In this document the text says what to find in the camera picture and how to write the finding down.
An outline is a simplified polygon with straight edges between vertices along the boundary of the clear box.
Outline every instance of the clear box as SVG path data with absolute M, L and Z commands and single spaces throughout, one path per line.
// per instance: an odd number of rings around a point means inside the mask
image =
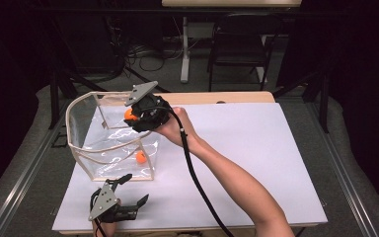
M 131 92 L 90 92 L 66 111 L 67 141 L 92 181 L 153 180 L 160 135 L 136 132 L 123 121 Z

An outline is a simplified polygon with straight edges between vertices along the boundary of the table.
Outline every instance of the table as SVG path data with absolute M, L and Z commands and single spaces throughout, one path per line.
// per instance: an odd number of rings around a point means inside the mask
M 291 8 L 299 7 L 301 0 L 162 0 L 162 6 L 164 7 L 184 7 L 184 8 Z M 200 28 L 202 35 L 199 37 L 211 37 L 212 23 L 198 24 L 197 28 Z M 190 53 L 188 38 L 189 35 L 189 22 L 187 17 L 184 17 L 183 21 L 183 67 L 181 71 L 181 82 L 187 83 L 189 81 L 190 70 Z M 264 69 L 257 68 L 257 73 L 260 76 L 260 80 Z
M 171 105 L 185 107 L 201 137 L 260 180 L 278 201 L 290 225 L 314 226 L 328 221 L 282 109 L 271 93 L 158 95 Z M 250 218 L 227 196 L 211 172 L 195 157 L 192 163 L 222 221 L 229 228 L 252 227 Z M 115 195 L 125 205 L 135 204 L 149 194 L 137 219 L 119 222 L 118 231 L 218 228 L 190 178 L 181 147 L 162 139 L 155 169 L 154 181 L 128 182 L 116 189 Z M 62 234 L 91 233 L 92 224 L 87 219 L 90 196 L 101 185 L 91 182 L 76 165 L 52 229 Z

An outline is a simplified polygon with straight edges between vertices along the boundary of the orange object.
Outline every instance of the orange object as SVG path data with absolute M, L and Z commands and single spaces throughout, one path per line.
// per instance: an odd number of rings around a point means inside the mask
M 143 151 L 138 151 L 136 154 L 136 161 L 137 163 L 143 164 L 146 162 L 146 156 L 144 155 Z
M 135 116 L 134 114 L 132 114 L 131 113 L 132 111 L 133 111 L 132 108 L 126 110 L 125 113 L 124 113 L 124 119 L 126 119 L 126 120 L 137 120 L 138 117 Z

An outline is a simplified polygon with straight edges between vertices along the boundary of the person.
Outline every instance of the person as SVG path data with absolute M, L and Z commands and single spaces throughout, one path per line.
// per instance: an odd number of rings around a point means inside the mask
M 283 210 L 266 188 L 246 170 L 223 156 L 203 140 L 196 133 L 184 108 L 174 108 L 174 112 L 184 127 L 189 152 L 210 169 L 232 200 L 249 215 L 254 222 L 256 236 L 294 236 Z M 176 145 L 183 146 L 180 127 L 172 115 L 165 124 L 154 131 L 164 135 Z M 103 224 L 107 236 L 114 236 L 115 223 Z

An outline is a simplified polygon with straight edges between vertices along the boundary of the white tabletop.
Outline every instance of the white tabletop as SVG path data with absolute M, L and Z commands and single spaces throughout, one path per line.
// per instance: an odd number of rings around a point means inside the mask
M 256 177 L 282 207 L 290 225 L 328 221 L 304 166 L 283 111 L 277 103 L 183 105 L 201 137 Z M 194 186 L 184 151 L 162 137 L 155 180 L 127 182 L 115 195 L 125 205 L 149 194 L 137 219 L 118 223 L 124 231 L 218 228 Z M 195 172 L 218 215 L 228 227 L 253 223 L 225 193 L 211 172 L 192 157 Z M 102 185 L 75 166 L 53 230 L 91 232 L 91 194 Z
M 299 7 L 301 0 L 162 0 L 164 7 Z

